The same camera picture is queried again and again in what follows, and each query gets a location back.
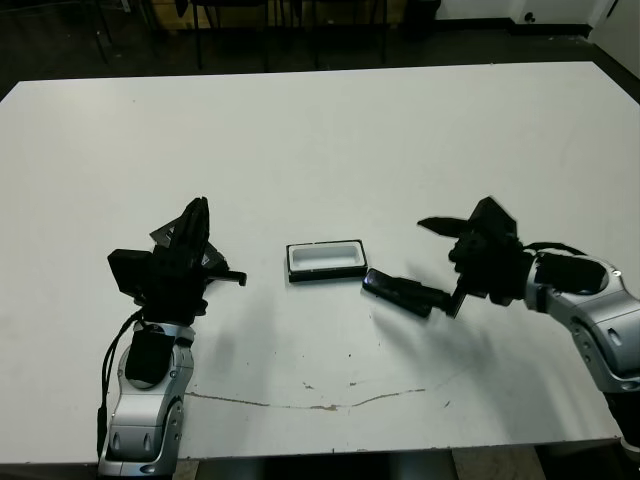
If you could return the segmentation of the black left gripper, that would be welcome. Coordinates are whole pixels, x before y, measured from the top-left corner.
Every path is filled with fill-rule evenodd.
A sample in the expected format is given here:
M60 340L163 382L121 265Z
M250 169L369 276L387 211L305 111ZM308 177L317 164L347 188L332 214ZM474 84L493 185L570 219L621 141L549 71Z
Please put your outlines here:
M196 197L175 224L172 249L157 244L144 265L134 302L148 321L192 324L208 306L204 294L214 281L245 286L247 274L231 270L225 257L208 244L210 215L206 197Z

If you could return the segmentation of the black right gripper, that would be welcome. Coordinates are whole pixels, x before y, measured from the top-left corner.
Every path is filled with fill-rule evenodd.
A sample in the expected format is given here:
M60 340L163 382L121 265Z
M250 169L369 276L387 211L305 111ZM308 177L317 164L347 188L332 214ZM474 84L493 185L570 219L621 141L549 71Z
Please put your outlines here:
M459 278L450 295L397 277L394 291L398 306L414 314L429 314L436 308L455 318L469 295L489 298L500 306L524 299L531 254L525 251L515 225L494 231L471 229L466 219L439 216L419 220L417 225L440 236L457 238L448 258Z

